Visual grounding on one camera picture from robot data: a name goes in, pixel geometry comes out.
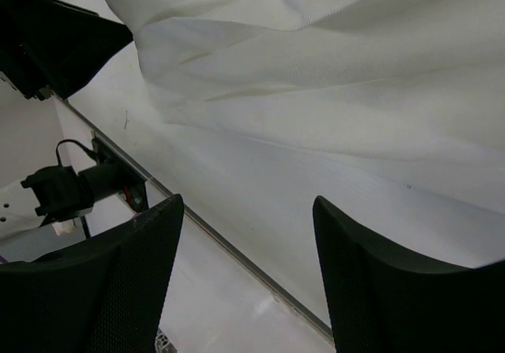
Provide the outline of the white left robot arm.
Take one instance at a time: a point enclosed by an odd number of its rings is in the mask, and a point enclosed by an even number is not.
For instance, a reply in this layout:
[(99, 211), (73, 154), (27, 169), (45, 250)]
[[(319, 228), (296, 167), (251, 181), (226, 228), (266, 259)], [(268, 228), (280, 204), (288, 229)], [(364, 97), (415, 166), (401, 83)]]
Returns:
[[(1, 79), (26, 99), (68, 99), (133, 41), (127, 26), (59, 0), (1, 0)], [(97, 196), (56, 158), (1, 190), (1, 236), (64, 222)]]

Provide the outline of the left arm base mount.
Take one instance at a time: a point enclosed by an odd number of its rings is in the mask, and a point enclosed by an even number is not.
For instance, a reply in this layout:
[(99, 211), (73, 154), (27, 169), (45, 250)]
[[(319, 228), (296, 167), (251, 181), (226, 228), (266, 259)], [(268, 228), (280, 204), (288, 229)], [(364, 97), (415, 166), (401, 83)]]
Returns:
[(81, 219), (91, 212), (94, 204), (111, 196), (120, 197), (134, 214), (149, 209), (147, 179), (124, 156), (107, 145), (104, 139), (93, 137), (90, 148), (74, 139), (59, 141), (55, 154), (60, 166), (63, 165), (60, 147), (64, 144), (76, 145), (94, 162), (93, 166), (76, 173), (87, 205), (80, 211)]

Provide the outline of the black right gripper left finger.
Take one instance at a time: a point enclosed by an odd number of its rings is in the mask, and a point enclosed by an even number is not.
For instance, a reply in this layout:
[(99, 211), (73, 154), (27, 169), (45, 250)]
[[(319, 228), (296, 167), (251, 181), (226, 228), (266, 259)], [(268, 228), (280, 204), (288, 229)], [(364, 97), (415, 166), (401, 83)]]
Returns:
[(2, 265), (2, 351), (153, 352), (184, 211), (174, 195), (83, 242)]

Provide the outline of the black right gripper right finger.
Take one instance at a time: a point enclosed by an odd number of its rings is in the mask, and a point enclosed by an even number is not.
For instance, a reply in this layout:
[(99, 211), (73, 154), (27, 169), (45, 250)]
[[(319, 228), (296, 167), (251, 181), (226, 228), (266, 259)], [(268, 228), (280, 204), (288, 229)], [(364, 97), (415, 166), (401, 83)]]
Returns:
[(321, 196), (312, 218), (336, 351), (503, 351), (502, 261), (466, 268), (428, 257)]

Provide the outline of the white skirt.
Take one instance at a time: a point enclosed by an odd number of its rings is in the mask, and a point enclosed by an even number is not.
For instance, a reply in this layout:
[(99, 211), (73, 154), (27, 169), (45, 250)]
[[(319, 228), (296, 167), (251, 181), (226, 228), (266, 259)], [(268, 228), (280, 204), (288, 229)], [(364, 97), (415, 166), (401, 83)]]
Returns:
[(504, 254), (504, 0), (105, 0), (163, 125), (325, 162), (338, 207)]

